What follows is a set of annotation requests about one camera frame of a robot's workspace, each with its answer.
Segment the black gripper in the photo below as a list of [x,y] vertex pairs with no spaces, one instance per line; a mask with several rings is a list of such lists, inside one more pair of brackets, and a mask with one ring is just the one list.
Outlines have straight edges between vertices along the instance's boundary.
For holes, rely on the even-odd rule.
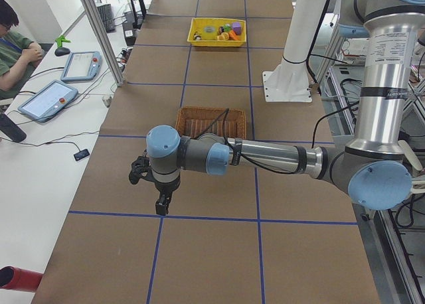
[[176,191],[181,183],[180,178],[176,178],[171,182],[163,183],[155,180],[155,188],[159,191],[159,198],[155,203],[155,212],[157,215],[166,215],[169,205],[172,201],[173,192]]

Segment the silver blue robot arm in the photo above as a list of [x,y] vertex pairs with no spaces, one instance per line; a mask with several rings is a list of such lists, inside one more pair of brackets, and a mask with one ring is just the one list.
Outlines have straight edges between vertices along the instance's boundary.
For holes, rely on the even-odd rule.
[[355,134],[342,151],[206,133],[191,139],[168,125],[154,127],[147,134],[143,172],[159,191],[156,213],[168,213],[181,170],[223,175],[240,163],[282,175],[308,174],[371,210],[401,203],[412,190],[412,177],[402,165],[398,132],[414,41],[423,24],[424,0],[342,0],[341,32],[365,29],[369,35]]

